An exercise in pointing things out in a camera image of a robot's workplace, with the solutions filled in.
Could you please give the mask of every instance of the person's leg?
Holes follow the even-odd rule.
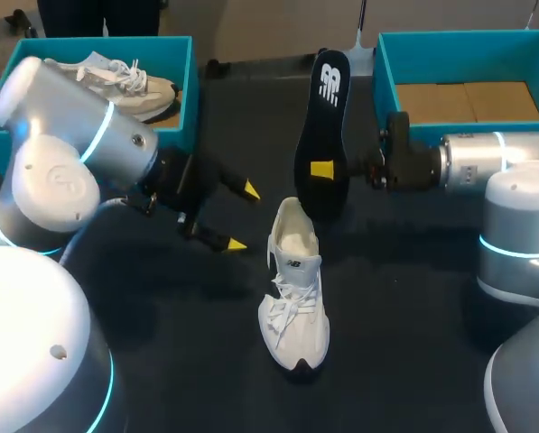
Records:
[[[102,0],[109,36],[158,36],[161,0]]]
[[[99,0],[38,0],[37,3],[48,38],[103,35]]]

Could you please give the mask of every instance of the black insole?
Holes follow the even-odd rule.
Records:
[[[348,196],[349,179],[312,176],[311,163],[332,161],[334,168],[347,165],[343,146],[343,119],[348,102],[349,61],[340,51],[322,52],[313,65],[307,116],[295,151],[294,178],[303,210],[316,222],[339,218]]]

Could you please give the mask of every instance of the wall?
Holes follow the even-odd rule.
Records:
[[[363,46],[380,32],[525,28],[535,0],[368,0]],[[530,28],[539,28],[539,3]]]
[[[364,46],[379,32],[524,28],[534,0],[368,0]],[[198,61],[270,59],[354,45],[361,0],[170,0],[162,34],[191,34]],[[36,0],[0,0],[0,72],[19,36],[3,17],[23,8],[42,34]],[[539,28],[539,5],[533,28]]]

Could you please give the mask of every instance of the cardboard box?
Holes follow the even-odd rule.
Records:
[[[466,83],[477,122],[539,122],[536,104],[525,82]]]
[[[395,86],[411,124],[539,122],[524,82],[400,84]]]

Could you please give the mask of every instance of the shoe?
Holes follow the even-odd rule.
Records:
[[[140,70],[138,60],[128,67],[121,60],[109,60],[93,51],[81,63],[59,63],[53,59],[44,62],[141,122],[162,114],[179,94],[179,89],[168,79],[151,77]]]
[[[312,373],[327,354],[330,322],[321,296],[318,240],[297,198],[286,198],[279,207],[267,265],[276,276],[258,310],[265,344],[288,372]]]

